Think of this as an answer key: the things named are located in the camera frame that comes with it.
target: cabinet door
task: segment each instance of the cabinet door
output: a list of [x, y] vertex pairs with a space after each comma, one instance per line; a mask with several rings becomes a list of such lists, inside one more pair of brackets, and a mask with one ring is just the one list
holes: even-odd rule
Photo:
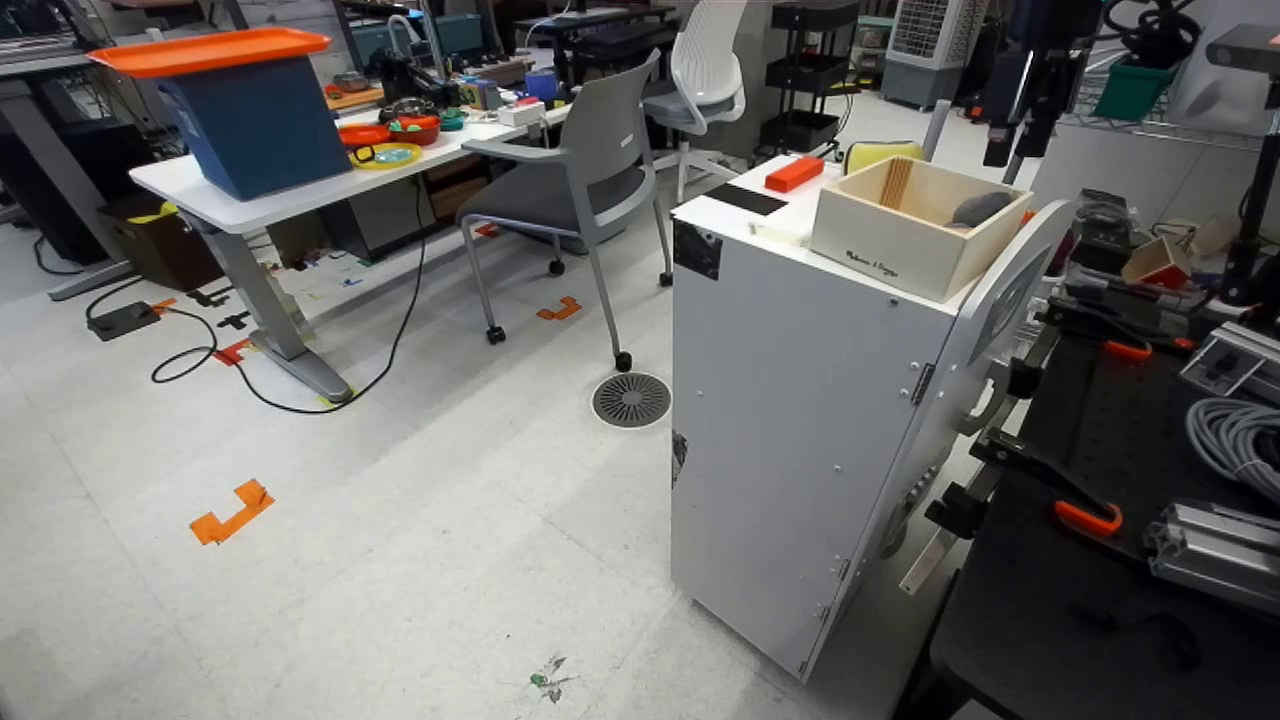
[[677, 585], [793, 675], [857, 581], [953, 315], [721, 243], [677, 280]]

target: orange lid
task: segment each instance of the orange lid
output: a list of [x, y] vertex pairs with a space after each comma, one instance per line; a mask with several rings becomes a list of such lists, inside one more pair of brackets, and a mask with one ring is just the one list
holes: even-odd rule
[[155, 42], [99, 48], [92, 59], [107, 63], [131, 81], [171, 81], [199, 73], [229, 73], [271, 59], [302, 59], [326, 51], [327, 37], [302, 29], [241, 29], [241, 31], [209, 31], [209, 37], [176, 37]]

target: white machine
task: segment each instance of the white machine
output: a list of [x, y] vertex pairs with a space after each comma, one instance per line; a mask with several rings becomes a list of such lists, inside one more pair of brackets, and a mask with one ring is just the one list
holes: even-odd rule
[[899, 0], [882, 91], [933, 106], [953, 99], [985, 29], [990, 0]]
[[[763, 192], [774, 161], [742, 186]], [[922, 504], [1012, 355], [1070, 230], [1049, 202], [953, 301], [918, 301], [804, 249], [820, 179], [756, 215], [677, 208], [677, 585], [810, 680], [839, 620], [839, 682], [889, 713], [945, 581], [906, 570], [936, 530]]]

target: gray chair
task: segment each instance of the gray chair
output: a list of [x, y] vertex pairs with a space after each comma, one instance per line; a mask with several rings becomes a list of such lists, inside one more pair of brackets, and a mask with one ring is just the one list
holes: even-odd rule
[[631, 373], [631, 355], [622, 346], [606, 266], [601, 266], [601, 241], [613, 222], [631, 215], [639, 202], [654, 202], [656, 241], [663, 253], [662, 286], [672, 286], [672, 249], [668, 249], [668, 220], [656, 192], [656, 166], [647, 157], [645, 132], [645, 85], [656, 73], [662, 51], [645, 63], [589, 81], [571, 99], [571, 110], [560, 132], [560, 149], [525, 149], [525, 142], [470, 142], [475, 157], [511, 161], [515, 166], [491, 179], [460, 208], [465, 243], [474, 257], [489, 344], [503, 338], [503, 328], [491, 318], [491, 301], [480, 262], [475, 222], [502, 222], [527, 236], [549, 236], [553, 243], [553, 274], [565, 273], [560, 243], [582, 241], [598, 290], [609, 318], [609, 344], [617, 373]]

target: floor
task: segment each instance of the floor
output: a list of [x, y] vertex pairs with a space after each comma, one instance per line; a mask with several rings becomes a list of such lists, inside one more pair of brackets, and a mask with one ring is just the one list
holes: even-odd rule
[[[922, 132], [877, 99], [854, 110], [854, 135]], [[981, 129], [953, 119], [939, 161], [975, 157]], [[284, 273], [350, 379], [386, 363], [411, 262]], [[606, 262], [638, 366], [668, 375], [654, 222]], [[549, 280], [535, 249], [503, 243], [491, 274], [503, 346], [483, 344], [465, 261], [438, 253], [388, 382], [302, 420], [221, 363], [149, 382], [199, 328], [164, 315], [99, 344], [87, 301], [47, 303], [34, 236], [0, 227], [0, 720], [850, 716], [672, 588], [668, 422], [594, 416], [609, 344], [589, 262]], [[567, 290], [582, 315], [535, 315]], [[263, 355], [250, 373], [315, 404]], [[235, 513], [241, 481], [275, 504], [198, 544], [188, 525]]]

